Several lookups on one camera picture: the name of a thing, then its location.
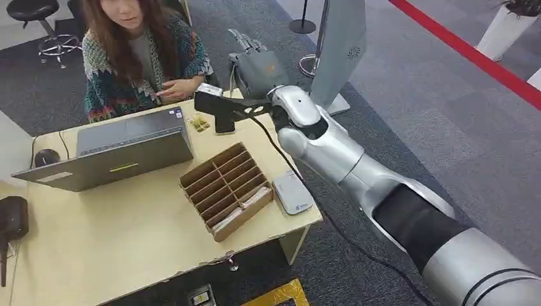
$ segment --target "robot finger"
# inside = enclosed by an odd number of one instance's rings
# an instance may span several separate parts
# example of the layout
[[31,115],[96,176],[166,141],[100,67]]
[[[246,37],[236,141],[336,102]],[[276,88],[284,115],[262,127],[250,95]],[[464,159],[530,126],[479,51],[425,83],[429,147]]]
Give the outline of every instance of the robot finger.
[[237,42],[241,45],[242,49],[244,51],[246,51],[247,49],[250,48],[250,45],[246,42],[246,40],[244,39],[244,37],[242,37],[242,34],[239,33],[237,30],[235,29],[229,29],[228,30],[229,33],[231,33],[231,35],[233,35],[233,37],[237,40]]
[[252,42],[256,45],[256,49],[258,51],[267,51],[267,46],[265,46],[261,41],[258,40],[252,40]]
[[255,46],[255,44],[253,43],[252,39],[251,39],[250,37],[248,37],[248,35],[243,34],[243,35],[242,35],[242,38],[244,38],[244,41],[245,41],[248,45],[250,45],[250,48],[257,49],[256,46]]

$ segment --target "gray laptop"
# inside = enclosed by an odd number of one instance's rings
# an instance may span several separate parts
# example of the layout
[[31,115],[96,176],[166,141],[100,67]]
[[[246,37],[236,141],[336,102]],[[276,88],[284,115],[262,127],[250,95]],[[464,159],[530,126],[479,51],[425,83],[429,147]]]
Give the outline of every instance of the gray laptop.
[[12,175],[83,191],[193,159],[179,107],[81,129],[77,157]]

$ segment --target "patterned cardigan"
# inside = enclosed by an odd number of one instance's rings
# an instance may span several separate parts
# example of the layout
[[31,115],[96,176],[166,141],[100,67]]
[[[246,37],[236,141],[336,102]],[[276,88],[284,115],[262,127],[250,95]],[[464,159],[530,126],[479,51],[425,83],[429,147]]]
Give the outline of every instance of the patterned cardigan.
[[[182,21],[178,14],[169,14],[167,27],[174,37],[179,64],[174,79],[210,75],[209,56],[199,37]],[[147,31],[154,77],[157,84],[165,80],[158,59],[152,34]],[[84,68],[87,77],[87,93],[84,108],[90,122],[98,122],[129,113],[147,110],[161,105],[154,95],[150,82],[143,79],[141,85],[128,85],[119,81],[108,63],[107,53],[90,31],[83,42]]]

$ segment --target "stool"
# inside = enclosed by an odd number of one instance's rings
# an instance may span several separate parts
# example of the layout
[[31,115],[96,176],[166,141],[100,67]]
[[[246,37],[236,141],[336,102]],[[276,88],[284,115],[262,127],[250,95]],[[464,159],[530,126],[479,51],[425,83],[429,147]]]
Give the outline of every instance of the stool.
[[47,62],[43,56],[56,56],[60,68],[64,69],[66,65],[62,63],[60,56],[75,49],[81,50],[81,47],[76,36],[57,35],[45,20],[45,18],[54,14],[59,7],[57,0],[13,0],[9,3],[6,11],[11,18],[23,21],[23,28],[26,28],[30,21],[39,21],[48,34],[48,38],[38,47],[41,62]]

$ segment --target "cardboard box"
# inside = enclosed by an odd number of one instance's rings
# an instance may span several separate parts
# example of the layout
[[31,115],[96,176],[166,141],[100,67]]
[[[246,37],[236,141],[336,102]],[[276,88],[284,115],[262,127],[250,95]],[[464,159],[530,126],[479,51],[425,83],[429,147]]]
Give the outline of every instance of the cardboard box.
[[[274,199],[274,190],[242,143],[197,166],[180,178],[184,193],[193,204],[217,242],[223,241],[266,204]],[[222,221],[261,187],[270,191],[242,210],[226,226],[212,227]]]

